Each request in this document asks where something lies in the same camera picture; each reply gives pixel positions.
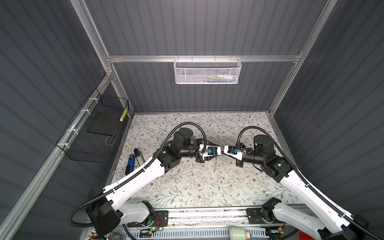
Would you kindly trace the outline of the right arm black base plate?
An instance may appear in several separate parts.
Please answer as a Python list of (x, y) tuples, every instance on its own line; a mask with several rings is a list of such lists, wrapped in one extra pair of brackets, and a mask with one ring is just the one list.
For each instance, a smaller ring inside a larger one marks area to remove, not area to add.
[(250, 224), (281, 224), (271, 210), (265, 208), (247, 208), (247, 218)]

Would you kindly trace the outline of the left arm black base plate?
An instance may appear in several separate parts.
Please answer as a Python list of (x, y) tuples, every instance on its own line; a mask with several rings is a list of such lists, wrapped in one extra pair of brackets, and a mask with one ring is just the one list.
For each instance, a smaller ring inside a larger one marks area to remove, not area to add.
[(168, 225), (168, 219), (169, 211), (155, 211), (154, 214), (150, 214), (142, 223), (132, 222), (126, 225), (129, 228), (166, 227)]

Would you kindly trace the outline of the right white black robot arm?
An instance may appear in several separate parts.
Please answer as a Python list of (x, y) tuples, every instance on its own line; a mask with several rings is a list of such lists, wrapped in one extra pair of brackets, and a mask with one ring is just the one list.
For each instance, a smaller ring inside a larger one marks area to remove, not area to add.
[(224, 152), (237, 160), (237, 166), (254, 164), (257, 170), (293, 192), (314, 213), (307, 216), (277, 198), (270, 198), (260, 213), (266, 223), (287, 223), (315, 240), (380, 239), (368, 230), (369, 222), (363, 216), (354, 216), (338, 206), (307, 180), (264, 129), (245, 127), (236, 144), (226, 146)]

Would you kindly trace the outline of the white mesh wall basket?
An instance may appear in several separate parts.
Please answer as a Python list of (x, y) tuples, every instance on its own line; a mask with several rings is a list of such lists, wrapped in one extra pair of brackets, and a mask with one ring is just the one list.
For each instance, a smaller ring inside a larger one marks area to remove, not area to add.
[(179, 85), (235, 85), (239, 82), (242, 62), (239, 58), (176, 58), (175, 82)]

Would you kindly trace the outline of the white cylinder canister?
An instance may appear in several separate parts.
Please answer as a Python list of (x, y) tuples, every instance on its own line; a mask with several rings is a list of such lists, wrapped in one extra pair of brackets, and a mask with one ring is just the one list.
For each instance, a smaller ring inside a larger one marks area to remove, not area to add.
[(230, 227), (229, 238), (230, 240), (249, 240), (252, 237), (250, 232), (247, 232), (241, 227)]

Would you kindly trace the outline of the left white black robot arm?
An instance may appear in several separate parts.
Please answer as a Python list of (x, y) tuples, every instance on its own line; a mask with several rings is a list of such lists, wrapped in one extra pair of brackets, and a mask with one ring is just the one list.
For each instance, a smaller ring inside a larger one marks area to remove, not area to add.
[(193, 122), (177, 125), (142, 166), (120, 181), (91, 190), (88, 200), (69, 214), (68, 224), (77, 228), (93, 227), (99, 236), (109, 234), (119, 225), (149, 225), (156, 215), (152, 205), (146, 201), (127, 205), (126, 201), (152, 180), (176, 167), (183, 157), (203, 162), (207, 150), (207, 135), (201, 126)]

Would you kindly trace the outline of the blue black tool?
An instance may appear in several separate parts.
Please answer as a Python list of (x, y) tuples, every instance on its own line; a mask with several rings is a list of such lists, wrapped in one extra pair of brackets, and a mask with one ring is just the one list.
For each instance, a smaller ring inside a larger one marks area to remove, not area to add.
[(134, 153), (130, 154), (129, 160), (125, 169), (125, 175), (129, 175), (136, 169), (136, 165), (139, 167), (145, 163), (142, 152), (139, 149), (134, 149)]

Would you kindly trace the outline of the yellow marker in basket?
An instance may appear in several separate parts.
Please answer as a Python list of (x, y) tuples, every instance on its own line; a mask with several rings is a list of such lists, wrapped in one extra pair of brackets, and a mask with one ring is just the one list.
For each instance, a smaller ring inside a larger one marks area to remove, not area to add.
[(124, 121), (124, 119), (125, 119), (125, 117), (127, 115), (127, 112), (128, 112), (128, 108), (125, 108), (123, 113), (122, 113), (122, 115), (121, 115), (121, 117), (120, 117), (120, 122)]

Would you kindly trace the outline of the metal perforated ring disc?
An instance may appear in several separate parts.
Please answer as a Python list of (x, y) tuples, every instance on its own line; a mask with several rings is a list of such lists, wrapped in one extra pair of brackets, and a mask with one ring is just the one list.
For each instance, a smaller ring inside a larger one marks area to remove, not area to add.
[(214, 166), (214, 172), (216, 172), (216, 170), (217, 170), (220, 158), (216, 157), (215, 159), (216, 159), (216, 161), (215, 161), (215, 166)]

